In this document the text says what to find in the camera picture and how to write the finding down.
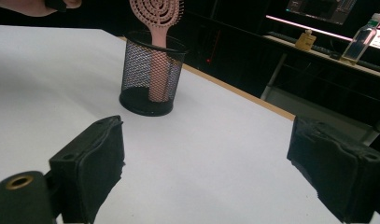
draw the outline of white table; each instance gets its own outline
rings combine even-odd
[[[286,159],[292,120],[186,69],[170,114],[136,115],[124,51],[100,30],[0,26],[0,181],[121,115],[126,166],[96,224],[339,223]]]

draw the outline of person's hand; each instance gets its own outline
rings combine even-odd
[[[64,0],[64,2],[67,8],[76,8],[81,6],[82,0]],[[0,0],[0,7],[32,17],[43,17],[56,11],[46,7],[44,0]]]

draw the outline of pink hairbrush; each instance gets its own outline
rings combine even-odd
[[[183,13],[183,0],[130,0],[134,15],[143,22],[151,32],[152,45],[166,48],[168,29],[175,25]],[[167,55],[154,51],[151,60],[149,95],[153,102],[168,100]]]

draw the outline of black mesh cup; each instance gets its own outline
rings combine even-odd
[[[163,116],[173,109],[186,47],[167,36],[166,48],[151,45],[151,34],[134,31],[126,35],[120,103],[144,116]]]

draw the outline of clear bottle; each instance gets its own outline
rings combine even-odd
[[[379,22],[380,14],[374,13],[367,25],[361,27],[355,34],[340,61],[355,65],[376,36],[376,26],[378,26]]]

